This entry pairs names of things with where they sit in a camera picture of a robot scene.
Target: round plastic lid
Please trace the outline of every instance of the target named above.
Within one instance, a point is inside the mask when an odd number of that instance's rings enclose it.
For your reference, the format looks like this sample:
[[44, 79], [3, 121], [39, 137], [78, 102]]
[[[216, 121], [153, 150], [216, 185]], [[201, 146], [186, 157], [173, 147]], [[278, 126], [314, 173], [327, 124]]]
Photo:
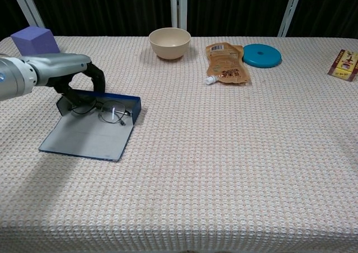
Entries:
[[281, 62], [281, 53], [264, 44], [250, 44], [244, 47], [244, 62], [253, 67], [274, 67]]

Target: purple foam block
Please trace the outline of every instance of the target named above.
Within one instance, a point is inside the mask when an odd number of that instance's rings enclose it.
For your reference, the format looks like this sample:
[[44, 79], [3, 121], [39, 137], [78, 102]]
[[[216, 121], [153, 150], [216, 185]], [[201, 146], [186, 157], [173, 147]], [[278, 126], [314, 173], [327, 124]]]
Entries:
[[21, 55], [59, 53], [51, 30], [29, 26], [11, 35]]

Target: textured tablecloth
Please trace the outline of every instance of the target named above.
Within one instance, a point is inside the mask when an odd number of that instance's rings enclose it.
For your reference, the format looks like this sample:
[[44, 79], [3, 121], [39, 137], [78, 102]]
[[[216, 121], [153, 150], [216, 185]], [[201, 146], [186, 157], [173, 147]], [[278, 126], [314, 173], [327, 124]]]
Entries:
[[[60, 118], [53, 88], [0, 102], [0, 252], [358, 252], [358, 80], [327, 75], [358, 40], [192, 38], [176, 62], [147, 38], [56, 40], [142, 112], [106, 162], [38, 151]], [[207, 86], [218, 41], [283, 61], [248, 66], [250, 86]], [[0, 52], [19, 55], [9, 38]]]

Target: white pole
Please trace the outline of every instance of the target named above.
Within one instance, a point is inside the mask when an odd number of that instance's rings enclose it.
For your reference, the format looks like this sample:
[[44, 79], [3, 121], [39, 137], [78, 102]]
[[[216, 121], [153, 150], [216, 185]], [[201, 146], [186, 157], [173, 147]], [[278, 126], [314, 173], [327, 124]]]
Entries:
[[179, 27], [186, 30], [188, 0], [179, 0]]
[[285, 14], [282, 18], [279, 34], [277, 36], [286, 36], [290, 27], [293, 15], [295, 14], [298, 0], [289, 0], [287, 3]]
[[172, 11], [172, 27], [178, 27], [177, 0], [170, 0], [170, 6]]
[[29, 25], [45, 27], [33, 0], [16, 0]]

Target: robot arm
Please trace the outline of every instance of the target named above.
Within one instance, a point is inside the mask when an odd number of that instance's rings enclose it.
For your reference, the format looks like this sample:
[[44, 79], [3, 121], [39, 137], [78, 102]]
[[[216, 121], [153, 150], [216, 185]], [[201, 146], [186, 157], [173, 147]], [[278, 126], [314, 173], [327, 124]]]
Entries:
[[86, 55], [56, 53], [0, 58], [0, 101], [30, 93], [34, 86], [48, 86], [79, 106], [82, 100], [69, 83], [81, 72], [91, 77], [94, 91], [105, 91], [103, 71]]

